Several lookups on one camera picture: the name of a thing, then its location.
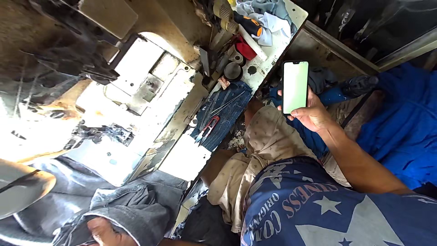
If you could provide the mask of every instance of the smartphone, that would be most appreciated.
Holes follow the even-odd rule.
[[[282,113],[290,115],[293,110],[306,107],[308,62],[285,61],[282,70]]]

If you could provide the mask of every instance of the beige patterned fabric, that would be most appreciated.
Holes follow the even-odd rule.
[[[299,133],[287,125],[275,107],[265,106],[253,116],[244,134],[246,155],[237,153],[223,166],[211,183],[208,201],[220,205],[223,220],[232,224],[232,232],[241,232],[243,203],[255,176],[267,165],[295,157],[309,156],[317,160],[305,146]]]

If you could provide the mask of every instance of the gray fabric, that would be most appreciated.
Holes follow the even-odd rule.
[[[54,245],[86,242],[86,221],[95,215],[107,217],[140,245],[156,245],[173,227],[187,188],[186,181],[156,171],[116,189],[65,157],[32,166],[52,173],[57,181],[38,202],[0,220],[0,239],[15,245],[49,245],[63,225]]]
[[[326,83],[337,81],[335,74],[326,67],[310,67],[308,70],[308,86],[315,94],[322,93]]]

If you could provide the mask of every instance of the hand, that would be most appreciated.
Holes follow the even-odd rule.
[[[282,91],[277,92],[278,95],[282,96]],[[331,119],[328,111],[323,106],[319,97],[308,88],[308,99],[306,108],[298,108],[291,112],[291,116],[288,116],[290,120],[297,118],[302,125],[310,129],[313,132],[320,132],[325,130],[328,126],[336,124],[334,120]]]
[[[125,234],[114,231],[111,223],[102,217],[94,218],[87,223],[95,244],[90,246],[137,246],[134,239]]]

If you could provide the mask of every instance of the blue fabric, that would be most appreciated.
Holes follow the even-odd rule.
[[[271,100],[275,107],[278,107],[282,104],[282,101],[278,100],[276,96],[277,88],[270,88]],[[286,120],[288,125],[295,128],[299,132],[299,135],[305,145],[312,150],[318,159],[320,159],[328,151],[328,147],[326,146],[325,142],[323,142],[322,138],[317,133],[308,130],[308,128],[302,125],[298,119],[292,121],[287,118]]]
[[[385,100],[357,143],[410,189],[437,184],[437,72],[405,63],[378,77]]]
[[[242,246],[435,245],[437,200],[418,194],[358,193],[314,159],[264,168],[245,200]]]
[[[222,108],[220,112],[213,113],[214,110],[225,105],[238,95],[240,95],[233,102],[228,104],[226,107]],[[241,115],[247,103],[252,98],[252,89],[243,81],[231,82],[228,88],[224,91],[216,91],[211,97],[205,102],[204,105],[200,107],[199,113],[197,113],[197,126],[190,134],[192,138],[196,138],[201,130],[208,124],[209,120],[214,116],[218,115],[220,120],[218,121],[215,128],[212,130],[211,134],[202,143],[202,146],[209,151],[214,151],[214,149],[222,142],[226,137],[231,127],[234,125],[237,118]]]

